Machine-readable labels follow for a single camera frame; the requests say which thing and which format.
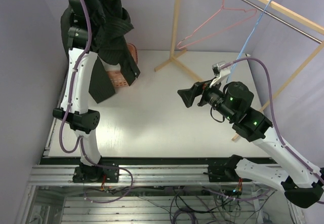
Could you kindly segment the pink wire hanger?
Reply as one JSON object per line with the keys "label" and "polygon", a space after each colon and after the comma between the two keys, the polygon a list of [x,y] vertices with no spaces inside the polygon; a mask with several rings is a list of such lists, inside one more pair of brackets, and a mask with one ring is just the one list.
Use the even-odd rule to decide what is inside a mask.
{"label": "pink wire hanger", "polygon": [[258,11],[255,8],[232,4],[230,0],[221,0],[216,11],[176,45],[179,50],[206,43],[214,37],[253,20]]}

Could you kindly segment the dark striped shirt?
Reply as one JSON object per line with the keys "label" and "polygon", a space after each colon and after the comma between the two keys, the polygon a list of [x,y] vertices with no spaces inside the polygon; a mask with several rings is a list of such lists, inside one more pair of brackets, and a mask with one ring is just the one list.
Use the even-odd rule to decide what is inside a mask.
{"label": "dark striped shirt", "polygon": [[[68,0],[68,8],[60,20],[61,37],[65,52],[73,47],[85,48],[88,40],[88,29],[85,14],[80,0]],[[125,34],[134,27],[127,10],[121,0],[84,0],[88,10],[92,40],[90,50],[97,53],[97,59],[92,69],[89,93],[100,103],[115,94],[115,88],[104,69],[103,63],[120,64],[121,68],[129,64],[131,78],[122,74],[131,85],[140,75],[125,40]]]}

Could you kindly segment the blue wire hanger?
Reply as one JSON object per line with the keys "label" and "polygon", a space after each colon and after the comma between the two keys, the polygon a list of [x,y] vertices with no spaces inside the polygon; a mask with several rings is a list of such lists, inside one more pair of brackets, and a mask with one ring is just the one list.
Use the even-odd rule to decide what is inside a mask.
{"label": "blue wire hanger", "polygon": [[[239,54],[238,54],[238,56],[237,56],[236,59],[240,59],[240,58],[242,57],[242,55],[243,55],[243,53],[244,53],[244,51],[245,51],[245,49],[246,49],[246,47],[247,47],[247,45],[248,45],[248,43],[249,43],[251,37],[253,36],[255,30],[257,29],[257,26],[259,25],[260,20],[262,19],[263,15],[264,15],[264,13],[265,13],[265,11],[266,11],[266,9],[268,8],[268,6],[269,6],[269,4],[270,4],[271,2],[272,2],[272,0],[269,0],[269,1],[268,1],[268,3],[266,4],[265,8],[263,9],[263,11],[261,12],[261,14],[259,15],[259,17],[258,17],[258,19],[257,19],[257,21],[256,21],[256,23],[255,23],[255,25],[254,25],[254,27],[253,27],[251,33],[250,33],[249,36],[247,37],[247,39],[246,39],[246,41],[245,41],[245,43],[244,43],[244,45],[243,45],[243,47],[242,47],[241,51],[239,52]],[[226,79],[226,82],[227,82],[227,83],[231,80],[231,75],[232,75],[232,73],[234,72],[235,68],[236,68],[236,64],[233,65],[232,68],[230,69],[230,75],[229,75],[229,78]]]}

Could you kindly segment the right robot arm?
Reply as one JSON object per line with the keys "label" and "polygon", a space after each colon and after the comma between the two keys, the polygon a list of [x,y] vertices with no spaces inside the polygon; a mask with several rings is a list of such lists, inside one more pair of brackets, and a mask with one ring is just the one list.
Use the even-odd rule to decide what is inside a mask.
{"label": "right robot arm", "polygon": [[211,82],[197,82],[189,89],[178,90],[186,107],[200,96],[198,106],[209,104],[228,120],[233,130],[248,142],[266,152],[281,169],[276,170],[232,155],[223,169],[228,181],[245,178],[280,191],[294,205],[308,208],[323,195],[323,169],[301,157],[288,143],[281,143],[273,123],[251,107],[253,93],[241,82],[210,86]]}

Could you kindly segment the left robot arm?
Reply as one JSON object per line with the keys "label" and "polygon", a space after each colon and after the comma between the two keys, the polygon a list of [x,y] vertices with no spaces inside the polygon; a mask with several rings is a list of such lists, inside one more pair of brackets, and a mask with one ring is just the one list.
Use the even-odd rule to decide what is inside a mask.
{"label": "left robot arm", "polygon": [[114,163],[102,162],[96,139],[100,113],[89,109],[88,104],[91,75],[106,24],[104,0],[69,0],[62,19],[69,67],[64,97],[60,106],[53,109],[53,116],[61,120],[59,144],[67,154],[80,150],[73,182],[115,183],[119,168]]}

